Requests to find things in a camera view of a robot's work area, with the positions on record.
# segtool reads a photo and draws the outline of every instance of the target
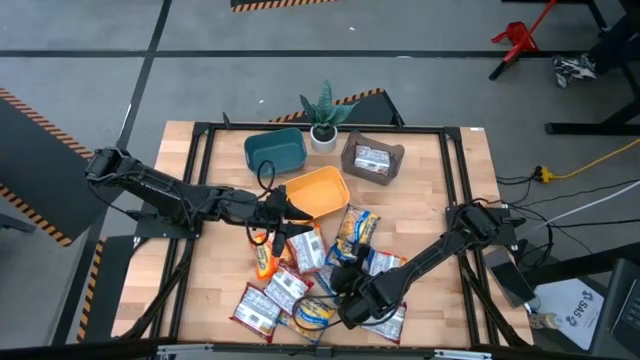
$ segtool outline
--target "brown box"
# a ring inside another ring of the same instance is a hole
[[[368,146],[375,150],[382,150],[389,153],[389,173],[387,175],[378,174],[372,171],[368,171],[362,168],[359,168],[353,164],[356,157],[356,146],[364,145]],[[402,157],[404,156],[404,146],[396,145],[390,146],[384,143],[381,143],[376,140],[372,140],[364,137],[360,134],[359,131],[354,130],[349,134],[349,138],[347,139],[347,143],[342,150],[342,155],[340,159],[342,160],[342,171],[347,174],[351,174],[354,176],[361,177],[363,179],[367,179],[369,181],[373,181],[376,184],[380,185],[389,185],[391,180],[398,175],[398,171],[400,170],[400,164],[402,163]]]

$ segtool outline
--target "yellow packaging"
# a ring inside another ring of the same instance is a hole
[[[290,315],[286,314],[284,311],[280,313],[278,322],[297,332],[302,337],[311,341],[313,344],[318,344],[318,342],[320,341],[320,337],[324,333],[324,330],[309,331],[301,328],[301,326],[308,329],[319,329],[326,327],[327,325],[329,325],[329,320],[331,320],[331,317],[335,312],[335,309],[331,308],[318,299],[306,298],[300,301],[300,305],[298,306],[294,314],[294,316],[296,317],[296,321],[298,322],[298,324],[300,324],[300,326],[298,326],[293,318]]]

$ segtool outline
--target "orange bowl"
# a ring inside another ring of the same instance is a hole
[[[333,166],[291,179],[284,185],[293,205],[314,219],[342,209],[351,197],[340,170]]]

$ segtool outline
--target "red stand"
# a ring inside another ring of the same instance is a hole
[[[513,44],[513,49],[511,49],[511,51],[507,53],[507,55],[502,59],[502,62],[500,63],[500,65],[498,65],[498,67],[493,71],[493,73],[489,75],[489,80],[497,79],[498,76],[500,76],[500,74],[502,74],[507,69],[507,66],[511,64],[511,62],[517,61],[518,55],[520,55],[521,51],[539,51],[540,50],[538,49],[538,45],[536,45],[536,42],[533,40],[531,35],[533,34],[534,31],[536,31],[536,28],[538,28],[538,25],[540,25],[540,22],[542,21],[542,19],[544,19],[544,17],[547,16],[551,8],[557,2],[558,0],[549,1],[547,6],[544,8],[544,11],[542,12],[542,14],[540,14],[536,22],[531,27],[531,31],[527,31],[526,25],[523,22],[518,21],[518,22],[510,23],[509,25],[507,25],[507,30],[505,32],[491,39],[491,42],[495,44],[506,37]]]

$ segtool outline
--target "striped floor marking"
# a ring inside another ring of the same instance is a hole
[[[346,98],[338,99],[334,101],[334,103],[336,105],[351,104],[364,97],[375,95],[375,94],[382,94],[382,93],[384,93],[384,89],[377,88],[377,89],[361,92],[360,94],[347,96]],[[271,119],[269,120],[269,122],[273,122],[273,123],[295,122],[296,119],[301,118],[303,115],[304,115],[304,111],[298,111],[297,113],[280,116],[279,118],[276,118],[276,119]]]
[[[69,246],[72,241],[65,234],[61,233],[55,226],[49,224],[42,216],[38,215],[27,203],[20,199],[16,194],[11,192],[8,187],[0,184],[0,195],[7,199],[13,206],[18,208],[23,214],[25,214],[36,226],[49,234],[58,244],[62,246]]]
[[[84,297],[82,305],[82,316],[78,325],[78,333],[76,335],[77,342],[83,342],[87,335],[87,326],[89,325],[89,314],[91,313],[91,304],[93,302],[93,293],[96,291],[96,281],[98,280],[98,269],[102,259],[102,250],[104,249],[104,239],[98,240],[96,251],[93,254],[93,264],[91,272],[89,272],[89,283],[87,284],[87,294]]]
[[[262,1],[253,4],[240,4],[233,6],[231,10],[233,12],[247,12],[253,10],[265,10],[276,9],[290,6],[310,5],[310,4],[322,4],[338,2],[339,0],[275,0],[275,1]]]
[[[22,102],[15,95],[10,93],[7,89],[0,88],[0,99],[8,102],[14,108],[20,110],[23,114],[28,116],[31,121],[40,125],[42,129],[51,136],[55,136],[58,141],[62,142],[69,149],[73,150],[78,155],[89,160],[93,157],[93,152],[86,147],[80,145],[78,141],[73,139],[69,134],[60,130],[53,123],[47,120],[44,116],[40,115],[37,111],[29,107],[29,105]]]

